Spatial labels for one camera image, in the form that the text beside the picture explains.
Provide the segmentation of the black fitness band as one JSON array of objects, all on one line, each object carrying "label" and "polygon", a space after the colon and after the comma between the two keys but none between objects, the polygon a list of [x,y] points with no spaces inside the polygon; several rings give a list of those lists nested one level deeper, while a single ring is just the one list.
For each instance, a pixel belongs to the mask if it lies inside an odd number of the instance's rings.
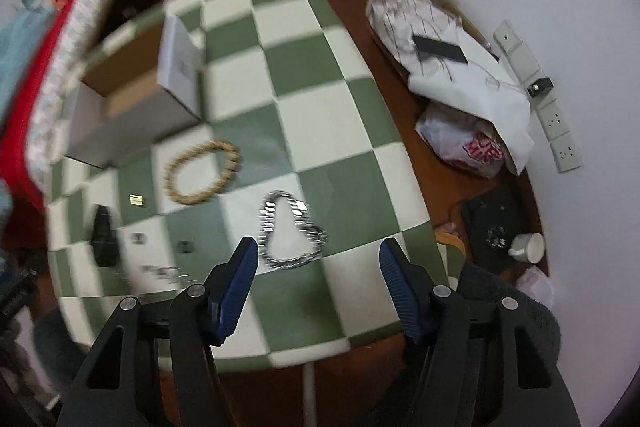
[{"label": "black fitness band", "polygon": [[111,213],[105,206],[96,207],[89,243],[94,261],[99,267],[113,268],[118,265],[119,243],[112,225]]}]

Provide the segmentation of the white mug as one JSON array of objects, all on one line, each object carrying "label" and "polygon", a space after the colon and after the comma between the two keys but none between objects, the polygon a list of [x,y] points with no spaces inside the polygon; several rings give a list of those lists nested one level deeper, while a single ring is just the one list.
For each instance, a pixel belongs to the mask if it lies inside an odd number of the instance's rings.
[{"label": "white mug", "polygon": [[518,234],[514,237],[510,248],[509,256],[517,262],[536,263],[541,262],[546,253],[546,242],[544,236],[538,232]]}]

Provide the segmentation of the small gold earring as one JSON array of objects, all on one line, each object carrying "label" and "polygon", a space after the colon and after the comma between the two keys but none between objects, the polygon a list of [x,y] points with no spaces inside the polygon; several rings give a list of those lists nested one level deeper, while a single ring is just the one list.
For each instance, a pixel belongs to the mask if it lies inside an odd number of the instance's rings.
[{"label": "small gold earring", "polygon": [[131,206],[142,207],[143,206],[143,198],[141,195],[130,194],[129,202]]}]

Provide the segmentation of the red white plastic bag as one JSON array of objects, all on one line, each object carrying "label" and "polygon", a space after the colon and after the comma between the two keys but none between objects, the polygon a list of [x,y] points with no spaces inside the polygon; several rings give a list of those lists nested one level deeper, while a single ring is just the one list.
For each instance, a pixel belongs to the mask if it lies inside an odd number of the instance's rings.
[{"label": "red white plastic bag", "polygon": [[497,176],[506,163],[494,126],[452,107],[428,104],[416,132],[440,160],[482,178]]}]

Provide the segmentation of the green white checkered tablecloth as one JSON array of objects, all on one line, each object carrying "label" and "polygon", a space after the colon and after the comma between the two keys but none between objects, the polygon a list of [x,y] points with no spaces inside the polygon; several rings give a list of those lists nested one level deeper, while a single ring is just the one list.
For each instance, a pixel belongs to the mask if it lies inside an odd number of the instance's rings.
[{"label": "green white checkered tablecloth", "polygon": [[[221,371],[340,355],[400,325],[378,264],[393,237],[450,284],[405,145],[374,78],[328,0],[165,0],[108,37],[107,58],[175,14],[204,53],[201,124],[118,168],[56,156],[47,194],[53,286],[70,335],[90,346],[122,298],[164,300],[201,282],[257,236],[272,192],[326,232],[319,260],[259,265]],[[131,206],[129,195],[143,206]],[[116,267],[99,267],[96,207],[111,213]]]}]

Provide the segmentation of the white power strip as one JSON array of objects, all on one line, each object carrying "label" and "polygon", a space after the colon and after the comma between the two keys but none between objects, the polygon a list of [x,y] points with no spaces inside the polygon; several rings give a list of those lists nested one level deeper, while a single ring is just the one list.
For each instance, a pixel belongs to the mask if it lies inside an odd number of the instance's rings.
[{"label": "white power strip", "polygon": [[549,77],[539,65],[533,52],[508,20],[501,22],[494,31],[494,40],[527,95],[550,146],[556,169],[559,173],[566,173],[582,167],[582,153],[574,136],[570,133],[570,127],[563,115],[555,88],[548,94],[533,100],[529,98],[526,91],[526,87],[532,81],[539,77]]}]

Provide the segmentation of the white cardboard box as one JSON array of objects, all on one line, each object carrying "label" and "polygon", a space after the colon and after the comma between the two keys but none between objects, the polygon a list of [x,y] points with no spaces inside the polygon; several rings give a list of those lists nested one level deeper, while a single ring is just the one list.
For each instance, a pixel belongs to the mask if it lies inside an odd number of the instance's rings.
[{"label": "white cardboard box", "polygon": [[70,95],[66,156],[104,168],[198,124],[201,50],[169,14],[86,68]]}]

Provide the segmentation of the red bed sheet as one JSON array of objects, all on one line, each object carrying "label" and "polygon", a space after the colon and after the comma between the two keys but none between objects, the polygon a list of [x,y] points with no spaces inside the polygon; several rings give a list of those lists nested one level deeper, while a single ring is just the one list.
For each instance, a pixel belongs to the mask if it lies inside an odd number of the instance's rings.
[{"label": "red bed sheet", "polygon": [[43,190],[38,190],[28,179],[24,161],[24,144],[27,117],[34,105],[43,70],[43,60],[38,57],[38,53],[46,43],[47,35],[58,17],[62,0],[53,0],[53,7],[55,8],[54,19],[26,70],[21,90],[14,98],[9,117],[1,127],[1,198],[9,199],[11,207],[29,206],[38,212],[43,212]]}]

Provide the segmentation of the black smartphone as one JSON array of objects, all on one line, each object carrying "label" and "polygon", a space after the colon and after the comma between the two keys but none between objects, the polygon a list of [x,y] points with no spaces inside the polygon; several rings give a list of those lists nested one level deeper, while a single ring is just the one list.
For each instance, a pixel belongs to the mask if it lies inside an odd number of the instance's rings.
[{"label": "black smartphone", "polygon": [[436,40],[424,36],[413,35],[412,41],[416,46],[416,53],[420,57],[441,58],[459,64],[469,61],[457,44]]}]

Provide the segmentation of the checkered grey white mattress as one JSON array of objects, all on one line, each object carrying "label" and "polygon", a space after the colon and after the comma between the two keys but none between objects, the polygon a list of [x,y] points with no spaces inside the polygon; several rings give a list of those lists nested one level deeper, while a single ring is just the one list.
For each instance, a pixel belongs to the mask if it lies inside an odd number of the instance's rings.
[{"label": "checkered grey white mattress", "polygon": [[27,117],[24,161],[28,179],[44,189],[49,148],[68,76],[96,42],[99,26],[113,0],[62,0],[62,8],[38,57],[40,86]]}]

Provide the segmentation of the black charger plug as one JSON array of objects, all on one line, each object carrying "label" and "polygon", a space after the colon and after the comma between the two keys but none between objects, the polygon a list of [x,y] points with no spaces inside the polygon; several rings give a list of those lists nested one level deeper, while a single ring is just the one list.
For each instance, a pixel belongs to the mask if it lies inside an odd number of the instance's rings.
[{"label": "black charger plug", "polygon": [[540,98],[552,91],[554,84],[549,77],[539,77],[536,80],[529,83],[526,87],[526,91],[529,98]]}]

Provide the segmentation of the white patterned bag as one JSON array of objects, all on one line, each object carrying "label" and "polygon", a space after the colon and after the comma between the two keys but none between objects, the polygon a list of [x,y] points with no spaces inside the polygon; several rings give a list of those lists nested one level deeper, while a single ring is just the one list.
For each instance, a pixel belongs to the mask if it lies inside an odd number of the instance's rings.
[{"label": "white patterned bag", "polygon": [[409,90],[427,98],[416,124],[443,160],[492,178],[518,176],[533,152],[523,87],[449,0],[367,0],[376,43]]}]

